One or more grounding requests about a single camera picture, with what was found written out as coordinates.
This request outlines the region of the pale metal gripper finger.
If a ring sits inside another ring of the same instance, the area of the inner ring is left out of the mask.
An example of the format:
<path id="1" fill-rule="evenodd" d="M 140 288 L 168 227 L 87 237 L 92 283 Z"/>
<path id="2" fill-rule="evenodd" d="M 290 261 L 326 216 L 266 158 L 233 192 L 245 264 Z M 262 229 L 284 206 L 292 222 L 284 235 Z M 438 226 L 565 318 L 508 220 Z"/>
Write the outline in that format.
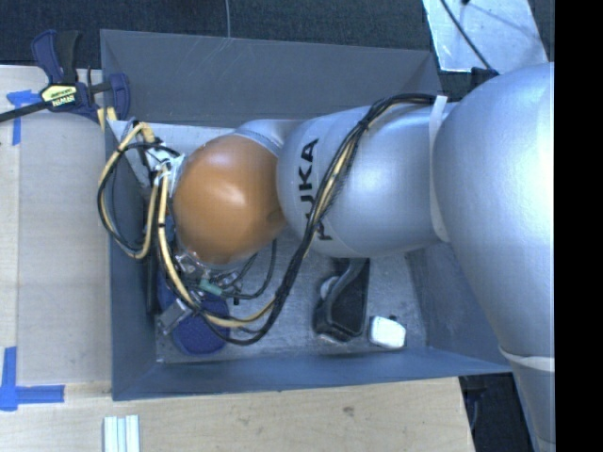
<path id="1" fill-rule="evenodd" d="M 192 315 L 189 306 L 176 299 L 157 318 L 157 326 L 163 335 L 171 334 L 181 322 Z"/>

